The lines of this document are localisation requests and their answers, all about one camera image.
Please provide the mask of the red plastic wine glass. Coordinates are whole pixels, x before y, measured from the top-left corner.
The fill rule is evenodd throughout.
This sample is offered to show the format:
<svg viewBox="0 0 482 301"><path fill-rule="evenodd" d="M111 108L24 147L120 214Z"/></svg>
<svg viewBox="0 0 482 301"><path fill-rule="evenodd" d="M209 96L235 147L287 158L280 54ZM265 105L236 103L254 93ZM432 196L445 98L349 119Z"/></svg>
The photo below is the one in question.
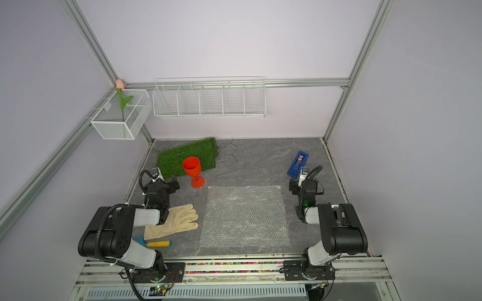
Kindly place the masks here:
<svg viewBox="0 0 482 301"><path fill-rule="evenodd" d="M201 188L205 184L205 179L200 175L202 167L198 158L186 158L182 166L186 174L192 178L191 184L194 188Z"/></svg>

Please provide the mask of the clear bubble wrap sheet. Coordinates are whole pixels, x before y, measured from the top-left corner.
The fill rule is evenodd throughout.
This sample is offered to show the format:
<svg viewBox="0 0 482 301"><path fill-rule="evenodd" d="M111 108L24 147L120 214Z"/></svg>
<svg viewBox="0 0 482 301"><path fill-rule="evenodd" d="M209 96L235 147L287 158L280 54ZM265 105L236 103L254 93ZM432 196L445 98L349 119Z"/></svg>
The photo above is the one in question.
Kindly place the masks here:
<svg viewBox="0 0 482 301"><path fill-rule="evenodd" d="M280 186L211 186L200 246L286 247L290 244Z"/></svg>

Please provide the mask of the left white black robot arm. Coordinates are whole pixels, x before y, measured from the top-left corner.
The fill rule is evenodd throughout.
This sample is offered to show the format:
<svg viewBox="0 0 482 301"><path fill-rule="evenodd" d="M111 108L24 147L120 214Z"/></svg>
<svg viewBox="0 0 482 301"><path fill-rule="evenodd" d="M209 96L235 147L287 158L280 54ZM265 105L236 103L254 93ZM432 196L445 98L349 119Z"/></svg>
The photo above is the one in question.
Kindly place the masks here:
<svg viewBox="0 0 482 301"><path fill-rule="evenodd" d="M116 204L96 211L79 241L79 255L124 267L134 283L180 283L184 263L166 263L159 245L145 244L176 228L169 197L179 189L179 183L175 177L152 177L151 183L141 183L140 187L142 205Z"/></svg>

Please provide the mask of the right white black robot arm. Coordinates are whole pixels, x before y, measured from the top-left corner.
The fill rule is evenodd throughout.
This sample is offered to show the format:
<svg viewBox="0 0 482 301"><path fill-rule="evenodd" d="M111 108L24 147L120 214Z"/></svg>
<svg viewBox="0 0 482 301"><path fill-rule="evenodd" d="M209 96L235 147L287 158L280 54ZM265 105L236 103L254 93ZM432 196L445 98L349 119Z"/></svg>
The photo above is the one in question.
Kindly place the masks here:
<svg viewBox="0 0 482 301"><path fill-rule="evenodd" d="M298 198L297 218L320 227L320 241L304 250L298 260L286 260L280 272L287 281L324 281L335 279L333 262L344 255L368 251L368 239L352 204L317 204L316 179L291 178L289 190Z"/></svg>

